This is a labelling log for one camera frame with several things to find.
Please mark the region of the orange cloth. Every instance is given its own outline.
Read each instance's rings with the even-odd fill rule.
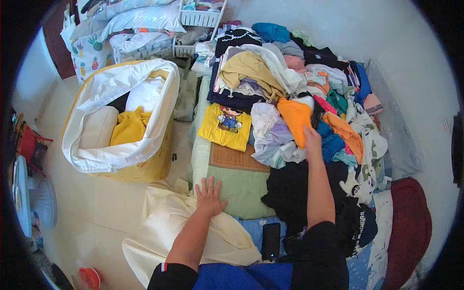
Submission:
[[[295,143],[300,149],[305,148],[306,140],[303,127],[306,125],[311,128],[311,115],[313,114],[311,107],[303,103],[288,101],[282,97],[277,103],[277,110],[279,110],[287,126],[289,126],[290,132],[295,138]]]
[[[322,120],[332,128],[335,134],[340,135],[340,137],[345,140],[346,144],[348,144],[351,151],[353,151],[353,154],[356,156],[358,164],[361,164],[364,154],[364,145],[358,133],[356,133],[345,120],[342,120],[330,112],[327,112],[324,117],[322,117]]]

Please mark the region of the mario print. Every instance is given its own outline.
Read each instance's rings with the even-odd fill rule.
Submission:
[[[238,129],[242,127],[242,123],[238,121],[237,116],[241,115],[242,111],[234,110],[226,106],[221,106],[220,109],[222,113],[218,116],[218,127],[225,131],[238,133]]]

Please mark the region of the hand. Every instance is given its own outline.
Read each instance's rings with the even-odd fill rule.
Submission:
[[[322,140],[321,135],[308,127],[303,128],[304,137],[306,139],[306,159],[308,162],[321,159],[322,160]]]
[[[220,214],[227,205],[228,200],[219,202],[219,192],[222,182],[219,180],[214,188],[214,177],[209,177],[209,186],[206,187],[206,178],[201,179],[201,191],[198,184],[195,185],[197,193],[197,211],[213,217]]]

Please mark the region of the cartoon print shirt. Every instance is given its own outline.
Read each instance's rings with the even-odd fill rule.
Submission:
[[[222,146],[245,151],[250,127],[250,115],[214,103],[206,109],[198,136]]]

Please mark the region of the dark red cushion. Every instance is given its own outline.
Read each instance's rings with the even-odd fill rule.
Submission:
[[[382,290],[397,290],[424,256],[432,235],[432,219],[422,186],[413,178],[392,184],[393,226]]]

